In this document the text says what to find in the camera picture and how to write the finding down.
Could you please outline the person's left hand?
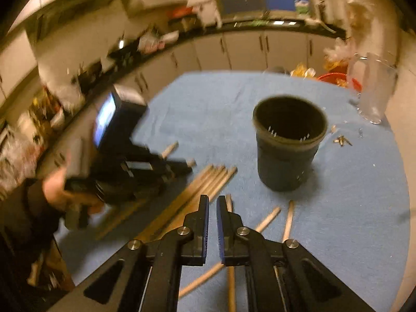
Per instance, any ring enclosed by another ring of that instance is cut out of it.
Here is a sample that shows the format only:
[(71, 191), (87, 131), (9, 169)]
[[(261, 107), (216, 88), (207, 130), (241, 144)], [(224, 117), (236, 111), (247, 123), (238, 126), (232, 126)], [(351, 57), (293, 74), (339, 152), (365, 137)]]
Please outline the person's left hand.
[(42, 191), (48, 204), (58, 211), (66, 212), (72, 205), (87, 206), (89, 215), (102, 211), (104, 203), (95, 195), (87, 192), (69, 192), (64, 189), (66, 167), (60, 167), (42, 181)]

